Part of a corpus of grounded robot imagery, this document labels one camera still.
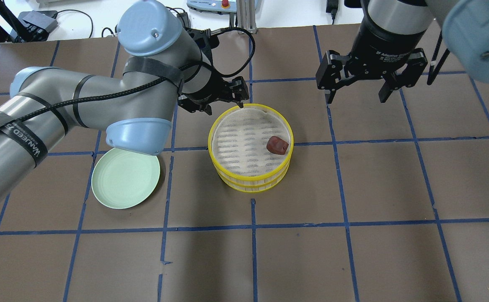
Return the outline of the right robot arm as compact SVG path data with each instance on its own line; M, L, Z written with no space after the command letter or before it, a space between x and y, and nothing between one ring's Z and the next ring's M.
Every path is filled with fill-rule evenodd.
M347 55L328 50L315 75L331 104L357 81L384 80L378 93L413 87L426 68L431 85L449 54L475 80L489 83L489 0L346 0L363 19Z

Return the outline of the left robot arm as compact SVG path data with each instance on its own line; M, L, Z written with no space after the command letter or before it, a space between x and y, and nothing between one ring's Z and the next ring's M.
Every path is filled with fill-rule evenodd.
M57 67L28 67L0 106L0 201L72 128L104 130L114 148L158 155L176 106L212 114L216 101L243 106L249 99L238 71L221 74L212 58L169 9L139 0L116 26L130 57L122 78Z

